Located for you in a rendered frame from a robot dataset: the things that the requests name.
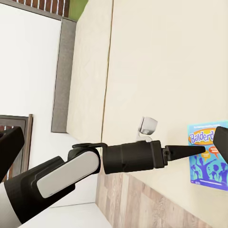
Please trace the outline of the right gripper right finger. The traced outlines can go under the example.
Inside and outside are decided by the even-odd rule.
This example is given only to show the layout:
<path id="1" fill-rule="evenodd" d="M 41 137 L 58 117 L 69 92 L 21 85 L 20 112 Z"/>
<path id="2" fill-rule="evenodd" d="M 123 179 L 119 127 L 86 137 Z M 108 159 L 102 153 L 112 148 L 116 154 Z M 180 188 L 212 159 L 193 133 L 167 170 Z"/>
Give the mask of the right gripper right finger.
<path id="1" fill-rule="evenodd" d="M 228 128 L 222 126 L 216 127 L 213 144 L 228 165 Z"/>

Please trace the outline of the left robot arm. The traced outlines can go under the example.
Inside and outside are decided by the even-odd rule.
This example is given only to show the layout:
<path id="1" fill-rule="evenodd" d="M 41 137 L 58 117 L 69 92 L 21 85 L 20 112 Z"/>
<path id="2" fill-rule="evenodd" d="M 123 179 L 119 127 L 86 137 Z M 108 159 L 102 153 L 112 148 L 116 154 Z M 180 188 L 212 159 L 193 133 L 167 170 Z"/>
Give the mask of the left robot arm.
<path id="1" fill-rule="evenodd" d="M 75 184 L 101 169 L 106 174 L 153 170 L 168 161 L 206 152 L 204 146 L 165 146 L 153 141 L 158 121 L 141 117 L 135 142 L 108 146 L 106 143 L 72 145 L 67 161 L 57 156 L 0 184 L 0 228 L 19 228 L 76 189 Z M 139 133 L 146 136 L 140 136 Z"/>

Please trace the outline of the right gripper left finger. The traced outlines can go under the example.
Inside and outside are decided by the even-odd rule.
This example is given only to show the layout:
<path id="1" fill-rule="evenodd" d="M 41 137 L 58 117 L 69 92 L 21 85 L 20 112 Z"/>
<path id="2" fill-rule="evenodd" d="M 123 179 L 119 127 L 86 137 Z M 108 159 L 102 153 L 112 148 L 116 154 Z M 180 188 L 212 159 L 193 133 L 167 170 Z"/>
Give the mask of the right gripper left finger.
<path id="1" fill-rule="evenodd" d="M 0 184 L 25 144 L 20 126 L 0 132 Z"/>

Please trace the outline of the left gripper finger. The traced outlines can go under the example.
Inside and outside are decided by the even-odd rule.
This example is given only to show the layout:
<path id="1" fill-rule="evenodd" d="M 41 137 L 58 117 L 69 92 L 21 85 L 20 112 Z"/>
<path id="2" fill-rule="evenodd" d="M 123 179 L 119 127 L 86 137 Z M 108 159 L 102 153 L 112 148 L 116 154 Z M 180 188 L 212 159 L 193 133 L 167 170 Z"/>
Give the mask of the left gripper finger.
<path id="1" fill-rule="evenodd" d="M 203 152 L 206 152 L 206 149 L 204 146 L 179 145 L 179 146 L 165 146 L 165 148 L 162 149 L 165 166 L 168 166 L 168 161 L 173 161 L 176 159 L 193 156 Z"/>

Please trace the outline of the board game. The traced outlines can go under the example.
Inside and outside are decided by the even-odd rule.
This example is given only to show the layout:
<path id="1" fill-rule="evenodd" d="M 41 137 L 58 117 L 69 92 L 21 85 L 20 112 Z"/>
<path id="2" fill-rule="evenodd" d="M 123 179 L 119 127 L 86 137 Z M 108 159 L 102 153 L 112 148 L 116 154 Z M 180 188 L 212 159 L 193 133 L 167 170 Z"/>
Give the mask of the board game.
<path id="1" fill-rule="evenodd" d="M 189 156 L 190 182 L 228 191 L 228 165 L 213 144 L 216 127 L 228 128 L 228 120 L 188 124 L 188 146 L 204 146 L 206 152 Z"/>

